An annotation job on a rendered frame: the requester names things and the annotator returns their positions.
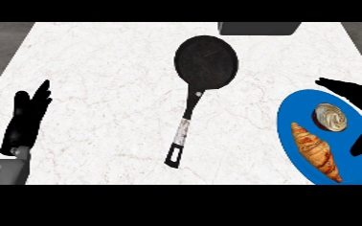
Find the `golden croissant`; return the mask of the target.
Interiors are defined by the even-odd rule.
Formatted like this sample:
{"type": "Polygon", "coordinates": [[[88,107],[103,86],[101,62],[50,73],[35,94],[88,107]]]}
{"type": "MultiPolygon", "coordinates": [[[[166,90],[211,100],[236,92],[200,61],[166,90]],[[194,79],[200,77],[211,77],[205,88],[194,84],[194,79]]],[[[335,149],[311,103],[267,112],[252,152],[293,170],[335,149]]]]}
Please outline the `golden croissant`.
{"type": "Polygon", "coordinates": [[[296,150],[316,170],[335,182],[342,182],[329,144],[296,124],[290,124],[296,150]]]}

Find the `blue plate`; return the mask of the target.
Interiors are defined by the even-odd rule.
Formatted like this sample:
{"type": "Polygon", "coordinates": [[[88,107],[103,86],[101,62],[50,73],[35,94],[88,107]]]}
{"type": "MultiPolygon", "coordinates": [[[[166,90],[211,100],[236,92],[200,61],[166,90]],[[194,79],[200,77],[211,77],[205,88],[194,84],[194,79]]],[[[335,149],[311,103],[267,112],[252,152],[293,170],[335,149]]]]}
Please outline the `blue plate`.
{"type": "Polygon", "coordinates": [[[350,148],[362,135],[362,115],[350,104],[326,92],[299,90],[283,99],[277,112],[279,141],[293,167],[314,184],[336,185],[336,182],[322,174],[298,152],[290,133],[292,123],[327,143],[342,178],[341,185],[362,185],[362,154],[357,156],[350,154],[350,148]],[[320,129],[313,122],[314,108],[324,102],[335,105],[345,114],[345,129],[341,132],[320,129]]]}

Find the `cream frosted cupcake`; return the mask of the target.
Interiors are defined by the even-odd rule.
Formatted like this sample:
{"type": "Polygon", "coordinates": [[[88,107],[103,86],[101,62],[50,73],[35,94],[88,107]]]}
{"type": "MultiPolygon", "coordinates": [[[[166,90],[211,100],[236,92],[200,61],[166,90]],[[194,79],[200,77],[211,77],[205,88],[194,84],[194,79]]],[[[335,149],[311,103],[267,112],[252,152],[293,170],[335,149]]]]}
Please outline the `cream frosted cupcake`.
{"type": "Polygon", "coordinates": [[[332,132],[345,130],[347,118],[336,105],[323,102],[313,109],[313,119],[317,126],[332,132]]]}

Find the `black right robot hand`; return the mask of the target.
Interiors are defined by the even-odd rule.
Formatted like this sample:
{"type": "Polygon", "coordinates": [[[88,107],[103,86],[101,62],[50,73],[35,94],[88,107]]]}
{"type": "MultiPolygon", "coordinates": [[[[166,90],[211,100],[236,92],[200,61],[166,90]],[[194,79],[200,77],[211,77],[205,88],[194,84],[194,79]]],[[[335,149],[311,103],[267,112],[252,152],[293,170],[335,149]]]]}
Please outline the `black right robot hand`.
{"type": "MultiPolygon", "coordinates": [[[[344,97],[348,102],[362,110],[362,85],[341,80],[319,78],[314,83],[344,97]]],[[[362,134],[358,135],[351,147],[350,155],[362,155],[362,134]]]]}

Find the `dark grey appliance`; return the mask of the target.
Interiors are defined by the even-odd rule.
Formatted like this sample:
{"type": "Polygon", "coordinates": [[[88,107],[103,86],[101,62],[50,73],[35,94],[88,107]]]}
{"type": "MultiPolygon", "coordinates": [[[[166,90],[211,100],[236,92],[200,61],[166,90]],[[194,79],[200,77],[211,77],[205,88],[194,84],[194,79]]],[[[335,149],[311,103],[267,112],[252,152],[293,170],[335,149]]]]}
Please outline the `dark grey appliance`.
{"type": "Polygon", "coordinates": [[[218,22],[221,35],[290,35],[299,22],[218,22]]]}

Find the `black frying pan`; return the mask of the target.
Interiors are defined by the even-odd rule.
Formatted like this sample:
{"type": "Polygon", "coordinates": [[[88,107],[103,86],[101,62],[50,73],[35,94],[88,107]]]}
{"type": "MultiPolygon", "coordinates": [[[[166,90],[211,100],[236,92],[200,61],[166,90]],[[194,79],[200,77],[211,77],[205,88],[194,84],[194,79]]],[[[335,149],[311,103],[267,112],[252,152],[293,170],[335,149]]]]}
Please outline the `black frying pan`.
{"type": "Polygon", "coordinates": [[[191,111],[206,90],[228,84],[237,73],[239,60],[231,46],[211,35],[196,35],[180,45],[174,55],[174,66],[187,84],[186,106],[180,125],[163,164],[177,168],[181,161],[183,143],[191,111]]]}

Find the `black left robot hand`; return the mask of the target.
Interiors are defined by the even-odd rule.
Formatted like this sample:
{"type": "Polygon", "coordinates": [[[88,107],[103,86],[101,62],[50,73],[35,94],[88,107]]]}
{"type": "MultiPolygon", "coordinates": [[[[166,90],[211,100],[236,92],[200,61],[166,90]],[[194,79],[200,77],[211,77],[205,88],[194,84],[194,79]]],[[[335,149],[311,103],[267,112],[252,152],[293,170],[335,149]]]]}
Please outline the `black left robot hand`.
{"type": "Polygon", "coordinates": [[[2,155],[14,156],[19,147],[33,147],[41,120],[47,113],[50,102],[47,79],[39,85],[33,96],[29,96],[26,91],[16,92],[13,117],[5,128],[0,146],[0,153],[2,155]]]}

